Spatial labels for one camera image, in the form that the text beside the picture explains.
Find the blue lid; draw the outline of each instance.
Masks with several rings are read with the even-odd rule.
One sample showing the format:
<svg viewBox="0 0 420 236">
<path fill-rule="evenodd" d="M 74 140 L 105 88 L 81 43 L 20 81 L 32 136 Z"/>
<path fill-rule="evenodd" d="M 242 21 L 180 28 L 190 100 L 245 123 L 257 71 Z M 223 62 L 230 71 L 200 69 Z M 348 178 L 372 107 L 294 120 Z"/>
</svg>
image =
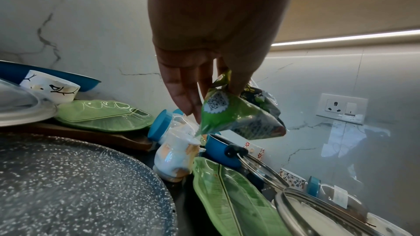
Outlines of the blue lid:
<svg viewBox="0 0 420 236">
<path fill-rule="evenodd" d="M 179 114 L 179 115 L 184 115 L 184 113 L 179 109 L 176 109 L 173 113 L 174 114 Z"/>
<path fill-rule="evenodd" d="M 308 181 L 306 192 L 313 197 L 317 197 L 320 184 L 321 182 L 318 178 L 311 176 Z"/>
<path fill-rule="evenodd" d="M 158 142 L 169 127 L 172 120 L 172 114 L 166 109 L 163 110 L 154 120 L 150 127 L 147 138 Z"/>
</svg>

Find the saucepan handle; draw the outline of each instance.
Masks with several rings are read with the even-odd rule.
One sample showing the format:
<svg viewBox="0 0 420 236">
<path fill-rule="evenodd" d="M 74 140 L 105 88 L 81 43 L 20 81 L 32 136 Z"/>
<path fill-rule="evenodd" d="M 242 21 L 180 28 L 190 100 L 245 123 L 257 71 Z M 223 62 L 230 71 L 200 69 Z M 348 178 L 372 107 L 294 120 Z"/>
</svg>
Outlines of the saucepan handle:
<svg viewBox="0 0 420 236">
<path fill-rule="evenodd" d="M 238 145 L 230 144 L 224 149 L 224 154 L 228 158 L 235 158 L 237 154 L 241 156 L 246 156 L 248 154 L 248 150 Z"/>
</svg>

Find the power outlet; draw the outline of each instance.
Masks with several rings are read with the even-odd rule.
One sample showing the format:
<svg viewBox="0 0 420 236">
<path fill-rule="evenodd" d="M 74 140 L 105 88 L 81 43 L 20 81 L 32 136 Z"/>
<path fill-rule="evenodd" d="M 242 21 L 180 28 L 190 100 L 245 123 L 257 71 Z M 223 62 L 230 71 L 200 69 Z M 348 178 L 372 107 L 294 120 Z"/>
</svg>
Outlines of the power outlet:
<svg viewBox="0 0 420 236">
<path fill-rule="evenodd" d="M 322 94 L 316 115 L 362 125 L 367 108 L 367 99 Z"/>
<path fill-rule="evenodd" d="M 327 100 L 325 105 L 325 111 L 330 111 L 333 113 L 343 114 L 346 109 L 346 103 L 340 100 Z"/>
</svg>

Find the glass lid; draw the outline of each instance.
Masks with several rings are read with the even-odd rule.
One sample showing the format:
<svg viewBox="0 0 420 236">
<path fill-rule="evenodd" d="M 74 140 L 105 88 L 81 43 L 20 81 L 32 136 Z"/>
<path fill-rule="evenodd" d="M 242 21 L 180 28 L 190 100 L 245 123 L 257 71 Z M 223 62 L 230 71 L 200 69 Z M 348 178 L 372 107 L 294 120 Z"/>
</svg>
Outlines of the glass lid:
<svg viewBox="0 0 420 236">
<path fill-rule="evenodd" d="M 249 172 L 257 176 L 266 184 L 280 190 L 289 187 L 289 184 L 278 173 L 265 165 L 262 161 L 259 161 L 251 155 L 240 156 L 238 154 L 238 157 L 245 169 L 249 170 Z"/>
<path fill-rule="evenodd" d="M 293 236 L 383 236 L 340 209 L 293 188 L 278 193 L 274 201 Z"/>
<path fill-rule="evenodd" d="M 0 127 L 49 119 L 57 107 L 41 94 L 0 79 Z"/>
</svg>

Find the hand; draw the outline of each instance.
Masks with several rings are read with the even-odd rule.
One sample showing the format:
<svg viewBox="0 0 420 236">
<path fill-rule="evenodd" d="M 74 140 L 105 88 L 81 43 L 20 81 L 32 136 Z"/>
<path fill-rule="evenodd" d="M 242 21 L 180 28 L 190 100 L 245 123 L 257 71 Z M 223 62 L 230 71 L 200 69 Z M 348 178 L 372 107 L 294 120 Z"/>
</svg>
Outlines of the hand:
<svg viewBox="0 0 420 236">
<path fill-rule="evenodd" d="M 149 0 L 159 69 L 173 101 L 201 122 L 201 94 L 218 73 L 232 71 L 239 95 L 264 60 L 289 0 Z"/>
</svg>

